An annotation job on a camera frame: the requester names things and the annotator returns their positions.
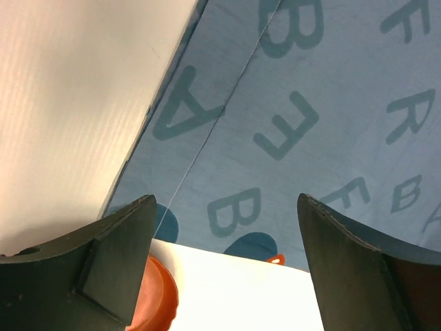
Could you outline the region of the blue letter-print placemat cloth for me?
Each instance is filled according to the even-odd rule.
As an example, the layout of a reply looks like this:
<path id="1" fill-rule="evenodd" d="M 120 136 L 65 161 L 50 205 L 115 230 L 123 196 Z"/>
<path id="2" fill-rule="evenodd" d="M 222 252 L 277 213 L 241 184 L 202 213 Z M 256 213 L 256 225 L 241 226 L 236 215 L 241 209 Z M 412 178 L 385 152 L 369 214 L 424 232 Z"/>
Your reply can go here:
<path id="1" fill-rule="evenodd" d="M 107 211 L 305 269 L 303 193 L 440 249 L 439 1 L 200 1 Z"/>

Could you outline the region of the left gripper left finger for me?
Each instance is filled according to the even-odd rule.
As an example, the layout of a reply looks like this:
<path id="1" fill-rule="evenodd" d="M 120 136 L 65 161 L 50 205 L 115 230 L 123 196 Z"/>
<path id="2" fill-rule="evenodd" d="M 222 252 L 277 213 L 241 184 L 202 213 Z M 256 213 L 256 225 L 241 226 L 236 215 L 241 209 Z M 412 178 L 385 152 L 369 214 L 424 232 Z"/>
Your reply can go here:
<path id="1" fill-rule="evenodd" d="M 1 329 L 124 330 L 132 322 L 157 203 L 145 195 L 51 241 L 1 257 Z"/>

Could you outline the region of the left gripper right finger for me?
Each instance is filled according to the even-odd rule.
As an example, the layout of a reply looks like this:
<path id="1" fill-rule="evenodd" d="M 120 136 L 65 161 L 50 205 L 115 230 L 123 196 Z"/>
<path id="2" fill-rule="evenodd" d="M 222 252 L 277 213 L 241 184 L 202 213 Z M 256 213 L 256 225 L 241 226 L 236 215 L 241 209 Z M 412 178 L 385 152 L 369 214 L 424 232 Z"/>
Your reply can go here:
<path id="1" fill-rule="evenodd" d="M 440 253 L 370 228 L 308 194 L 297 212 L 325 330 L 439 330 Z"/>

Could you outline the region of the red round plate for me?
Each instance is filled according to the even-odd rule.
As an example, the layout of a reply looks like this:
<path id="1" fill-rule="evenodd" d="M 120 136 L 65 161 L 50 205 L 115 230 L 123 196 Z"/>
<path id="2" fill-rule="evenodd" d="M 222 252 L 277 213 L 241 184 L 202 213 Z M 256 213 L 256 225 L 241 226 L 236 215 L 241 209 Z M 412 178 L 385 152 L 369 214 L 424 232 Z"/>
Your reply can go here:
<path id="1" fill-rule="evenodd" d="M 176 318 L 178 288 L 170 271 L 149 255 L 132 324 L 125 330 L 166 331 Z"/>

